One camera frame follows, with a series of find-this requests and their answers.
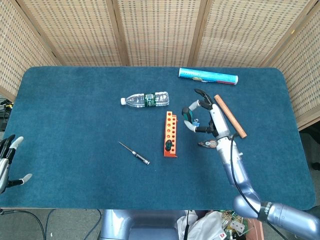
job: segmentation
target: black cable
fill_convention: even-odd
[[[232,138],[231,138],[231,147],[230,147],[230,165],[231,165],[231,173],[232,173],[232,178],[234,181],[234,185],[236,186],[236,189],[238,189],[239,193],[241,194],[241,196],[243,197],[243,199],[246,201],[246,203],[250,206],[250,208],[252,208],[252,210],[259,215],[259,212],[251,205],[251,203],[249,202],[249,200],[247,199],[246,195],[244,195],[244,193],[242,192],[242,190],[240,189],[236,177],[235,177],[235,170],[234,170],[234,162],[232,160],[232,153],[233,153],[233,147],[234,147],[234,140],[235,137],[239,136],[239,133],[235,133]],[[277,233],[279,234],[284,240],[288,240],[281,232],[279,232],[278,229],[276,229],[270,222],[267,221],[267,224]]]
[[[48,229],[48,222],[49,222],[49,217],[50,215],[53,213],[53,211],[56,210],[56,208],[51,209],[51,211],[49,212],[48,216],[46,217],[46,221],[45,221],[45,237],[47,237],[47,229]]]
[[[32,212],[24,211],[24,210],[9,210],[9,211],[3,211],[1,214],[2,215],[6,215],[6,214],[14,214],[14,213],[24,213],[24,214],[29,214],[32,217],[34,217],[37,220],[37,222],[39,223],[39,225],[40,225],[40,228],[41,228],[41,231],[42,231],[43,240],[46,240],[44,226],[42,225],[40,219],[36,215],[34,215]]]
[[[188,210],[188,213],[186,215],[186,226],[185,226],[185,230],[184,230],[183,240],[187,240],[188,239],[188,232],[189,232],[189,210]]]
[[[3,114],[3,119],[4,119],[4,121],[5,121],[6,123],[8,123],[9,118],[10,118],[10,113],[5,112],[5,113]]]
[[[101,217],[102,217],[102,214],[101,214],[101,212],[100,212],[100,210],[99,209],[97,209],[97,211],[99,212],[99,214],[100,214],[100,217],[99,217],[99,220],[96,222],[96,224],[93,226],[93,228],[91,228],[91,230],[87,233],[87,235],[84,237],[84,239],[83,240],[86,240],[87,239],[87,237],[91,234],[91,232],[96,228],[96,226],[98,226],[98,224],[100,223],[100,220],[101,220]]]
[[[6,121],[6,114],[8,114],[8,112],[5,109],[0,109],[0,114],[3,114],[2,118],[3,120],[7,123],[8,121]]]

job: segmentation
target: orange rack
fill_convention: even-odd
[[[163,155],[165,157],[176,158],[177,149],[177,115],[173,115],[172,111],[166,112],[164,147]]]

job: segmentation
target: gray floor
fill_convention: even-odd
[[[304,152],[309,163],[319,162],[320,145],[318,145],[308,134],[301,134]],[[314,188],[316,191],[316,205],[320,205],[320,171],[310,169]],[[46,219],[50,209],[28,209],[36,214],[45,227]],[[47,239],[48,240],[83,240],[87,232],[95,225],[99,219],[96,209],[57,209],[48,221]],[[87,238],[96,240],[101,229],[101,222],[97,228]],[[265,240],[281,240],[270,227],[263,225]],[[281,230],[289,239],[295,240],[295,236]],[[25,213],[14,213],[0,215],[0,240],[41,240],[41,229],[31,216]]]

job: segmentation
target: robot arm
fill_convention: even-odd
[[[244,218],[258,219],[262,222],[279,226],[304,239],[320,240],[320,219],[304,211],[297,210],[281,203],[273,203],[269,201],[262,202],[260,200],[259,195],[253,189],[250,183],[243,165],[243,154],[238,151],[236,143],[231,140],[228,125],[220,108],[212,102],[210,97],[205,92],[199,89],[197,89],[196,92],[201,92],[200,94],[204,97],[205,102],[211,105],[209,109],[206,107],[205,108],[208,109],[210,113],[211,121],[214,126],[212,133],[215,132],[214,136],[217,139],[216,149],[222,160],[229,183],[234,187],[237,185],[239,190],[244,194],[246,200],[251,205],[250,206],[247,203],[242,195],[238,195],[233,200],[233,209],[235,212]],[[187,123],[191,122],[192,119],[189,119],[188,116],[192,116],[192,111],[195,109],[195,107],[191,108],[191,106],[189,108],[184,107],[182,110],[182,115],[185,118],[184,123],[189,129],[190,126],[188,126],[189,124]]]
[[[0,194],[2,194],[6,188],[11,188],[17,185],[26,183],[32,174],[27,174],[23,178],[16,180],[9,180],[9,170],[16,153],[16,149],[19,144],[24,140],[22,136],[18,137],[14,142],[15,135],[11,135],[7,139],[0,142]]]

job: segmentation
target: woven panel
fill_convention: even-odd
[[[119,0],[132,66],[186,66],[200,0]]]
[[[320,105],[320,11],[272,64],[286,79],[295,116]]]
[[[25,0],[24,4],[66,65],[120,66],[106,2]]]
[[[10,0],[0,1],[0,87],[17,95],[24,72],[56,65]]]
[[[213,0],[196,66],[258,67],[308,0]]]

